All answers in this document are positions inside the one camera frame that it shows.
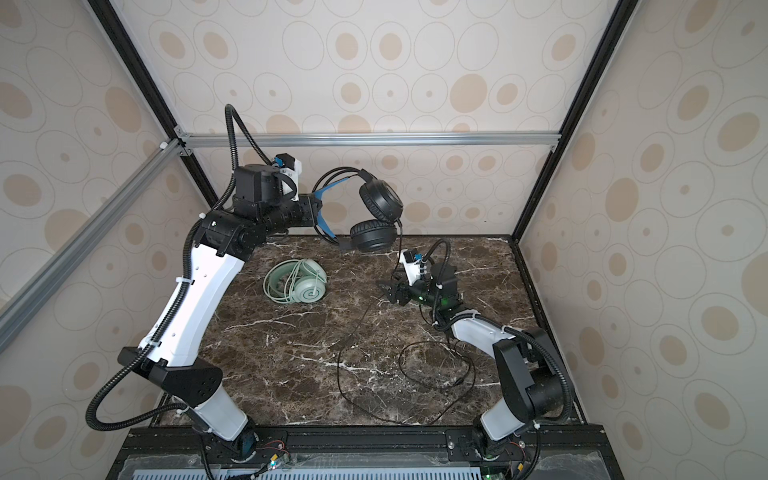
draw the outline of black ear cup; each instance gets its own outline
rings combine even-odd
[[[392,187],[378,178],[360,187],[360,198],[368,211],[378,220],[395,223],[402,215],[402,201]]]
[[[349,231],[349,239],[357,250],[375,252],[390,248],[395,243],[397,229],[390,222],[365,220],[352,227]]]

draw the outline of brown marble surface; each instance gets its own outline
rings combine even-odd
[[[435,240],[406,237],[403,248],[425,253]],[[451,263],[457,267],[465,303],[500,323],[535,326],[506,240],[451,240]],[[442,255],[442,248],[437,252]],[[326,295],[317,303],[273,303],[263,293],[264,275],[280,261],[302,257],[313,258],[327,272]],[[462,384],[439,391],[416,385],[399,371],[398,354],[404,346],[445,337],[425,324],[417,305],[377,299],[374,281],[389,278],[395,259],[394,251],[340,253],[318,237],[270,242],[254,252],[231,283],[200,344],[200,356],[223,370],[224,387],[257,424],[384,424],[339,395],[336,354],[347,343],[340,383],[348,397],[386,419],[431,422],[467,391],[472,374]],[[429,315],[429,309],[423,312]],[[474,360],[475,388],[437,421],[439,425],[469,424],[501,398],[492,359],[464,343],[457,348]],[[426,344],[407,350],[404,368],[412,377],[443,386],[456,382],[467,366],[444,346]],[[167,414],[161,424],[177,422],[181,419]]]

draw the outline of mint green headphones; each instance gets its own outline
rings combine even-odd
[[[275,303],[311,303],[325,295],[327,281],[326,271],[315,260],[286,260],[266,273],[264,293]]]

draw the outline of circle patterned wallpaper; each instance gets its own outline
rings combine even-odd
[[[615,0],[120,5],[179,122],[222,134],[228,102],[258,133],[557,130]]]
[[[294,147],[267,148],[267,155],[288,151],[302,161],[299,192],[339,165],[365,168],[389,182],[404,204],[406,234],[504,234],[515,228],[528,194],[549,154],[546,145],[467,147]],[[206,175],[218,193],[231,172],[228,148],[198,148]],[[240,164],[261,163],[252,149],[240,149]],[[372,218],[362,204],[355,177],[323,194],[323,218],[334,233],[348,233]],[[291,233],[315,234],[312,228]]]
[[[647,2],[523,239],[626,478],[765,476],[766,18]]]
[[[163,134],[80,2],[0,2],[0,48],[2,307]],[[170,272],[180,271],[181,244],[204,209],[183,171],[176,161],[161,172],[0,354],[0,478],[106,476],[127,432],[91,430],[85,407],[176,286]],[[146,412],[157,394],[131,377],[100,418]]]

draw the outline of headphones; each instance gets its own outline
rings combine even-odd
[[[282,290],[280,281],[284,279]],[[286,260],[264,277],[264,293],[275,303],[312,303],[326,293],[326,271],[310,258]]]
[[[350,174],[341,180],[333,181],[334,178]],[[384,180],[380,180],[366,170],[359,170],[353,167],[338,167],[326,172],[315,184],[313,193],[315,197],[322,200],[323,193],[331,187],[350,179],[351,177],[360,177],[365,183],[360,187],[359,193],[362,202],[366,205],[368,211],[375,217],[373,220],[364,220],[354,225],[349,230],[349,239],[338,239],[328,227],[328,223],[323,219],[322,208],[317,213],[315,231],[328,243],[338,245],[342,250],[351,250],[356,248],[361,252],[374,252],[377,250],[390,248],[397,239],[397,229],[395,224],[400,226],[400,215],[402,215],[402,201],[397,196],[392,187]],[[323,188],[317,190],[320,182],[323,180]]]

